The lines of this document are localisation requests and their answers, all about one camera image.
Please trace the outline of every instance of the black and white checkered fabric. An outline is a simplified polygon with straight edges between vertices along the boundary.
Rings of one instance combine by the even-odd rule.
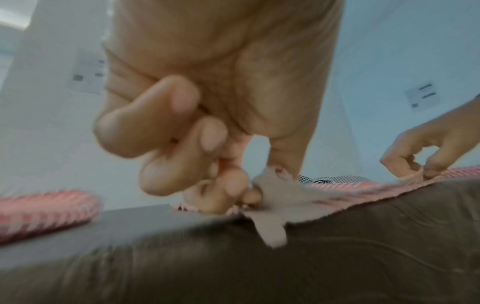
[[[302,184],[352,184],[352,183],[371,183],[368,178],[355,175],[344,175],[336,177],[320,177],[310,178],[300,175],[300,183]]]

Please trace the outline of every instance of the white wall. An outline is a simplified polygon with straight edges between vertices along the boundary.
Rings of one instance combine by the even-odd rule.
[[[179,200],[143,195],[137,186],[140,161],[108,155],[92,135],[102,97],[67,88],[78,49],[100,52],[105,26],[105,1],[39,3],[0,93],[0,188],[80,188],[104,197],[106,209]],[[352,142],[340,97],[329,90],[304,172],[361,174]],[[250,174],[263,169],[267,151],[264,139],[254,140],[245,158]]]
[[[480,93],[479,16],[478,0],[408,0],[338,59],[339,91],[367,177],[392,177],[379,160],[398,134]],[[429,80],[441,105],[414,113],[405,91]],[[478,150],[456,166],[474,164]]]

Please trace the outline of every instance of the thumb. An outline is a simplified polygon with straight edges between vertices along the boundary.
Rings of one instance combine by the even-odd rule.
[[[298,176],[304,163],[312,134],[298,135],[283,138],[270,138],[270,154],[268,167],[281,167],[293,176]]]
[[[425,177],[434,178],[440,175],[474,147],[475,144],[466,141],[462,136],[447,137],[440,149],[427,159],[424,167]]]

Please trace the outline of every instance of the gray cloth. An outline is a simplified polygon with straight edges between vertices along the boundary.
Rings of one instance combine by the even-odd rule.
[[[193,216],[113,211],[1,247],[0,303],[480,302],[479,179],[290,227],[277,250],[250,221]]]

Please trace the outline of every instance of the skin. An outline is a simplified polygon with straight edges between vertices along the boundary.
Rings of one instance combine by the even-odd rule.
[[[480,143],[480,98],[400,134],[381,163],[395,176],[405,177],[421,168],[415,155],[425,147],[440,149],[424,166],[425,178],[447,170]]]
[[[111,11],[94,133],[112,154],[145,156],[146,193],[184,191],[208,213],[259,202],[242,169],[253,135],[270,140],[268,166],[299,174],[343,1],[116,0]]]

